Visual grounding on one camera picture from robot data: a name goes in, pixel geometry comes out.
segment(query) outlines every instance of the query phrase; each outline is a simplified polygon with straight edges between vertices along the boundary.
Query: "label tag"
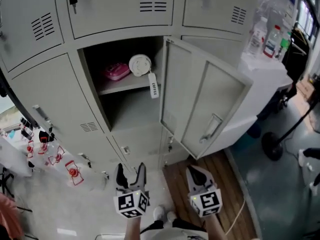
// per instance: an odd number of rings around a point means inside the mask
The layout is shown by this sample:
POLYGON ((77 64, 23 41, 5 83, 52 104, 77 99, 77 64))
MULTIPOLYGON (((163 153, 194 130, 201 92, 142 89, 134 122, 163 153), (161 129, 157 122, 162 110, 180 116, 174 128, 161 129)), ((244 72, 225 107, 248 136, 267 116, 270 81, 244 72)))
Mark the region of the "label tag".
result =
POLYGON ((150 94, 152 99, 159 98, 159 89, 157 84, 157 78, 154 73, 148 74, 149 82, 150 82, 150 94))

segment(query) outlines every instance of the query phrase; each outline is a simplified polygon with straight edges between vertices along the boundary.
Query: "fiducial marker cube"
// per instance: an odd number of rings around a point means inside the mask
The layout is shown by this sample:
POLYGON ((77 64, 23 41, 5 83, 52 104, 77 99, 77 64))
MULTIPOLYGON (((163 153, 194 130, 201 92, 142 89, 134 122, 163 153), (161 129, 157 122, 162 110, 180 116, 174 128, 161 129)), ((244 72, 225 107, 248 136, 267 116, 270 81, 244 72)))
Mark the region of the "fiducial marker cube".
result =
POLYGON ((146 214, 149 198, 141 190, 115 196, 115 210, 127 219, 141 217, 146 214))
POLYGON ((190 196, 190 203, 200 218, 219 213, 222 208, 220 189, 190 196))

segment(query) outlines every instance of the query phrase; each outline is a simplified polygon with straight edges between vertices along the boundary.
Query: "wooden floor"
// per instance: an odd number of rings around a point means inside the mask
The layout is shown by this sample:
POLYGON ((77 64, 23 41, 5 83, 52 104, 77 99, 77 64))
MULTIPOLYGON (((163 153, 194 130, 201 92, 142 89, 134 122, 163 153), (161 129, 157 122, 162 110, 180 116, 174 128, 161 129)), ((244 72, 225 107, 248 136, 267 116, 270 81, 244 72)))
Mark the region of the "wooden floor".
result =
MULTIPOLYGON (((188 165, 197 165, 212 173, 214 181, 221 190, 223 202, 223 207, 217 217, 224 232, 227 232, 241 209, 244 197, 225 153, 219 151, 197 161, 190 158, 166 166, 163 169, 177 215, 185 221, 202 227, 204 223, 190 206, 187 197, 189 189, 186 178, 186 167, 188 165)), ((251 240, 257 238, 247 204, 244 205, 227 238, 228 240, 251 240)))

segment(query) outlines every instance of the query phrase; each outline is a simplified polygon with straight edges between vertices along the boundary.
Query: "key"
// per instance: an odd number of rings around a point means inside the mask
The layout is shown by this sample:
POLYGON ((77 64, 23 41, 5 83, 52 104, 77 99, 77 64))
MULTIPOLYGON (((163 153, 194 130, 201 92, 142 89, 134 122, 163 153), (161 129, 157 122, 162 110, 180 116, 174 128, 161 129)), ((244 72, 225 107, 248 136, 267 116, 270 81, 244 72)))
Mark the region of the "key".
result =
POLYGON ((78 3, 78 0, 69 0, 69 3, 70 3, 70 5, 72 5, 72 6, 73 6, 74 14, 77 14, 77 11, 76 11, 76 4, 78 3))

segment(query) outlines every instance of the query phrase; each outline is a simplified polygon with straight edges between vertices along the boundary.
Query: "white shoe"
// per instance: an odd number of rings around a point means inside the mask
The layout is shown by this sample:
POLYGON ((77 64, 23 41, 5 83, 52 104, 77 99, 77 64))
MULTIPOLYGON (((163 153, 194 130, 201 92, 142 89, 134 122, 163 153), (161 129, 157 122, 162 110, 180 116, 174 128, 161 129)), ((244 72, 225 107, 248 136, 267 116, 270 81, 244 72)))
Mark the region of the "white shoe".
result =
POLYGON ((172 223, 177 218, 177 215, 173 211, 169 211, 166 215, 168 222, 172 223))
POLYGON ((165 220, 165 209, 162 206, 158 206, 153 210, 154 221, 164 221, 165 220))
POLYGON ((304 149, 300 149, 298 153, 298 161, 299 161, 300 167, 305 166, 306 157, 304 155, 304 151, 305 151, 304 149))
POLYGON ((314 186, 314 183, 311 182, 309 184, 309 188, 310 188, 310 190, 312 192, 312 195, 315 197, 318 194, 318 185, 314 186))

